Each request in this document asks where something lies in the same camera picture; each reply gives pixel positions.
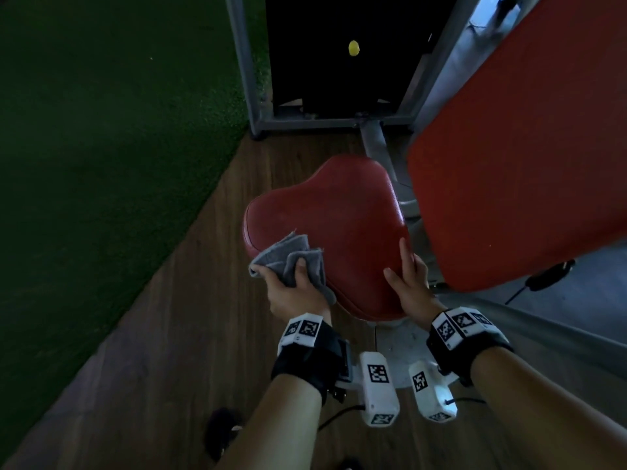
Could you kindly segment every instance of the person's left hand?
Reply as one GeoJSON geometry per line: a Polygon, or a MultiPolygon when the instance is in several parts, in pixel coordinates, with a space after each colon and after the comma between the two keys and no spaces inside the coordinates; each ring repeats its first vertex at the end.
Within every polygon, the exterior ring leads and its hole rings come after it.
{"type": "Polygon", "coordinates": [[[296,262],[295,288],[283,285],[277,275],[267,267],[254,264],[250,268],[261,274],[266,281],[270,311],[274,316],[288,322],[304,313],[313,313],[321,315],[325,322],[331,324],[329,304],[324,295],[309,282],[307,265],[303,258],[296,262]]]}

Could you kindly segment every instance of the microfiber cloth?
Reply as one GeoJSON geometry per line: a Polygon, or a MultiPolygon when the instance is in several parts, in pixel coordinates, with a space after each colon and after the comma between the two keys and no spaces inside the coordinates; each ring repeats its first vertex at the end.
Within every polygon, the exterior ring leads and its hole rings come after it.
{"type": "MultiPolygon", "coordinates": [[[[265,251],[260,252],[250,265],[266,266],[277,274],[280,281],[287,287],[295,287],[296,261],[300,258],[307,262],[309,281],[324,295],[329,305],[333,305],[337,299],[333,291],[327,287],[322,249],[310,249],[309,239],[306,234],[297,236],[295,232],[289,233],[289,235],[272,244],[265,251]]],[[[259,273],[253,271],[250,267],[248,271],[251,277],[261,277],[259,273]]]]}

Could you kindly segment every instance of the seat cushion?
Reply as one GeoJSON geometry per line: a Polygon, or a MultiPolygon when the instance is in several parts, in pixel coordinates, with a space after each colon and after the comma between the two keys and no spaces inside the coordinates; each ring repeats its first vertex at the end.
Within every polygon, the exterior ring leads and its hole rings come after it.
{"type": "Polygon", "coordinates": [[[250,257],[293,230],[324,250],[327,284],[351,315],[369,321],[405,316],[383,269],[401,272],[398,241],[409,234],[381,165],[356,155],[332,157],[300,185],[256,198],[244,214],[250,257]]]}
{"type": "Polygon", "coordinates": [[[626,9],[541,0],[413,144],[414,192],[452,288],[627,235],[626,9]]]}

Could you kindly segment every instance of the forearm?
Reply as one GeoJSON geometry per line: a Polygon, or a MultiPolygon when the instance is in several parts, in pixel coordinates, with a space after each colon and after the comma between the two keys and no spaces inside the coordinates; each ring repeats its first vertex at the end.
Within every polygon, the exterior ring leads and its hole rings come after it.
{"type": "Polygon", "coordinates": [[[321,408],[315,387],[295,376],[278,375],[217,468],[308,469],[321,408]]]}
{"type": "Polygon", "coordinates": [[[627,431],[513,353],[485,350],[471,376],[498,419],[546,468],[624,468],[627,431]]]}

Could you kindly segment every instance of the wrist-mounted device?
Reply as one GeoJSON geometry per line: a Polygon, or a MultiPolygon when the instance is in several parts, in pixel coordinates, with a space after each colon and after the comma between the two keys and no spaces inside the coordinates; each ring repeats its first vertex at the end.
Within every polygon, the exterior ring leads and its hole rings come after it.
{"type": "Polygon", "coordinates": [[[306,313],[292,318],[278,343],[277,355],[271,378],[291,374],[307,381],[320,391],[324,405],[327,392],[335,388],[344,368],[344,357],[340,336],[322,316],[306,313]]]}
{"type": "Polygon", "coordinates": [[[427,347],[443,375],[455,373],[472,386],[470,367],[483,350],[503,347],[513,352],[506,336],[479,310],[459,307],[440,313],[431,324],[427,347]]]}

